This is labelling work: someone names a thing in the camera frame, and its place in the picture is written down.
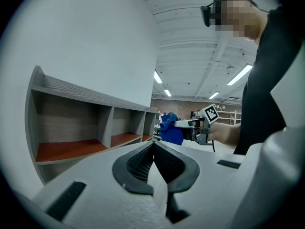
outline ceiling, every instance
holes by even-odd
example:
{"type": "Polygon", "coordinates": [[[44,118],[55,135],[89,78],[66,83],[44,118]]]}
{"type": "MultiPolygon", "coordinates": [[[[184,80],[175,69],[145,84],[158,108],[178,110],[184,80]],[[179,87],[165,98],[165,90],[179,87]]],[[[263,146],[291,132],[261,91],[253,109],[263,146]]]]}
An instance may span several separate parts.
{"type": "MultiPolygon", "coordinates": [[[[213,0],[145,1],[161,31],[156,71],[163,83],[154,81],[152,98],[208,101],[218,91],[213,102],[241,104],[249,73],[232,86],[227,83],[246,63],[254,63],[255,43],[220,36],[204,25],[199,8],[213,0]]],[[[253,1],[263,10],[278,5],[277,0],[253,1]]]]}

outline orange shelf surface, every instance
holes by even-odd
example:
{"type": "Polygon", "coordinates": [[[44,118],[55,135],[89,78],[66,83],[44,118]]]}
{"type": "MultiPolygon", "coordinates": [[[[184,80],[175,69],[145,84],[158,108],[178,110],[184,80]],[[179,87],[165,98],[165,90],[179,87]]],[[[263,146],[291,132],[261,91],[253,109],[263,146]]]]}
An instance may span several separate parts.
{"type": "Polygon", "coordinates": [[[107,148],[98,140],[68,143],[40,143],[36,162],[59,161],[101,152],[107,148]]]}
{"type": "Polygon", "coordinates": [[[141,138],[140,135],[134,134],[134,133],[122,133],[122,134],[118,134],[118,135],[113,135],[111,137],[111,147],[116,147],[119,145],[123,145],[125,143],[129,143],[133,140],[136,140],[138,138],[141,138]]]}
{"type": "Polygon", "coordinates": [[[148,139],[152,138],[153,136],[152,135],[144,135],[143,134],[143,137],[142,137],[142,142],[145,142],[147,141],[148,139]]]}

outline black slot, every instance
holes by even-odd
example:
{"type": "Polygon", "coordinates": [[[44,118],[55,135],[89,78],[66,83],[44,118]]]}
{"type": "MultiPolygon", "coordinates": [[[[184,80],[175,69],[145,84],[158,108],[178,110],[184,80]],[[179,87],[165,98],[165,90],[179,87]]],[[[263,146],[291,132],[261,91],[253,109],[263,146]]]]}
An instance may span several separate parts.
{"type": "Polygon", "coordinates": [[[54,219],[61,221],[77,198],[85,189],[86,184],[82,182],[73,182],[67,190],[47,209],[46,213],[54,219]]]}
{"type": "Polygon", "coordinates": [[[233,169],[238,169],[240,164],[239,163],[235,163],[235,162],[231,162],[231,161],[226,161],[226,160],[219,160],[217,162],[217,164],[222,165],[222,166],[227,166],[233,169]]]}
{"type": "Polygon", "coordinates": [[[189,214],[178,208],[173,195],[187,191],[200,173],[199,165],[192,158],[162,143],[150,141],[119,157],[112,166],[112,173],[128,192],[153,195],[153,187],[147,184],[153,162],[168,187],[166,216],[172,223],[176,223],[189,214]]]}

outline fluorescent light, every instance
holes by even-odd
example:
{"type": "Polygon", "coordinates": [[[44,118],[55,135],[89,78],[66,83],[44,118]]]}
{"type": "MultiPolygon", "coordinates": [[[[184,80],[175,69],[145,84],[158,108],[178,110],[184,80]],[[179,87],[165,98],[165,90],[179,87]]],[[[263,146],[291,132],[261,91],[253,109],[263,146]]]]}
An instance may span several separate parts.
{"type": "Polygon", "coordinates": [[[166,94],[169,96],[169,97],[171,97],[172,95],[170,94],[170,91],[168,91],[168,90],[164,90],[165,92],[166,92],[166,94]]]}
{"type": "Polygon", "coordinates": [[[154,71],[154,78],[156,79],[157,83],[162,83],[162,81],[156,71],[154,71]]]}
{"type": "Polygon", "coordinates": [[[209,97],[209,99],[214,98],[215,96],[217,96],[219,94],[219,92],[215,92],[212,96],[209,97]]]}
{"type": "Polygon", "coordinates": [[[240,78],[242,78],[249,70],[252,69],[252,65],[246,64],[246,66],[239,72],[239,74],[234,77],[227,85],[232,86],[235,82],[237,82],[240,78]]]}

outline person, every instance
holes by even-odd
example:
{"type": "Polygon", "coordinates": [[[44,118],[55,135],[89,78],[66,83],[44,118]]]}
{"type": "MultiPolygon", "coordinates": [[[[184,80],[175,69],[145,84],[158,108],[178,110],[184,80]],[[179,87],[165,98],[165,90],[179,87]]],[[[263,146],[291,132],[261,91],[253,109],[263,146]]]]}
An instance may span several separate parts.
{"type": "Polygon", "coordinates": [[[290,23],[298,20],[290,18],[284,7],[269,12],[259,10],[252,0],[214,0],[211,15],[217,30],[233,31],[234,36],[254,41],[258,46],[244,87],[241,123],[215,122],[208,135],[209,140],[235,146],[235,154],[245,155],[251,145],[262,143],[272,133],[285,128],[270,91],[301,47],[302,38],[290,23]]]}

